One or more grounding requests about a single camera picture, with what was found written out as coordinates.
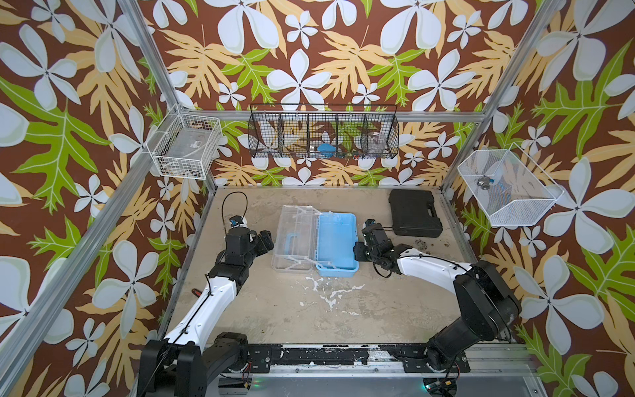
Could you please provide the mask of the black plastic tool case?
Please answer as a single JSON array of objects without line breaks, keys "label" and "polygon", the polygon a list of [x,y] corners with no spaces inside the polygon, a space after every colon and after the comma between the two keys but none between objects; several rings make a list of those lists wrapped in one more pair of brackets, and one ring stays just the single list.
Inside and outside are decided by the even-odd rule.
[{"label": "black plastic tool case", "polygon": [[392,229],[398,236],[439,238],[443,224],[427,190],[391,190],[389,194]]}]

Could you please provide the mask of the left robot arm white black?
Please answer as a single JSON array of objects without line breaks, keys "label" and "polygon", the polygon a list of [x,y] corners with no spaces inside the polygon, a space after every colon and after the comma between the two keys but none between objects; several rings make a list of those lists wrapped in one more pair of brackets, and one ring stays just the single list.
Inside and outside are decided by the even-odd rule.
[{"label": "left robot arm white black", "polygon": [[208,385],[224,371],[247,365],[245,334],[223,332],[211,347],[206,343],[246,283],[254,260],[275,245],[271,232],[246,227],[230,229],[225,243],[193,307],[164,338],[144,347],[137,396],[205,396]]}]

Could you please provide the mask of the blue clear plastic toolbox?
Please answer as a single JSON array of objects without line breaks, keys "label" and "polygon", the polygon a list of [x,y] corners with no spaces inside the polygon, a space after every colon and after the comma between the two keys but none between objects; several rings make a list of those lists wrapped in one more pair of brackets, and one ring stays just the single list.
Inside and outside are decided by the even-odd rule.
[{"label": "blue clear plastic toolbox", "polygon": [[356,243],[354,214],[285,205],[279,217],[272,267],[286,273],[315,270],[322,277],[351,278],[359,270],[353,251]]}]

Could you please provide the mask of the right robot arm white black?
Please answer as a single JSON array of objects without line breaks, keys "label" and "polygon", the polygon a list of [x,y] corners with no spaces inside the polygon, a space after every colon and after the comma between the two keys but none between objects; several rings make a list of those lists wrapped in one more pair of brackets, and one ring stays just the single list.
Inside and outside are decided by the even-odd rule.
[{"label": "right robot arm white black", "polygon": [[425,254],[406,244],[395,245],[382,224],[368,219],[363,240],[353,248],[357,261],[374,268],[418,278],[454,294],[460,317],[426,343],[424,363],[434,372],[450,369],[456,359],[478,342],[491,342],[511,333],[521,304],[495,266],[480,260],[469,264]]}]

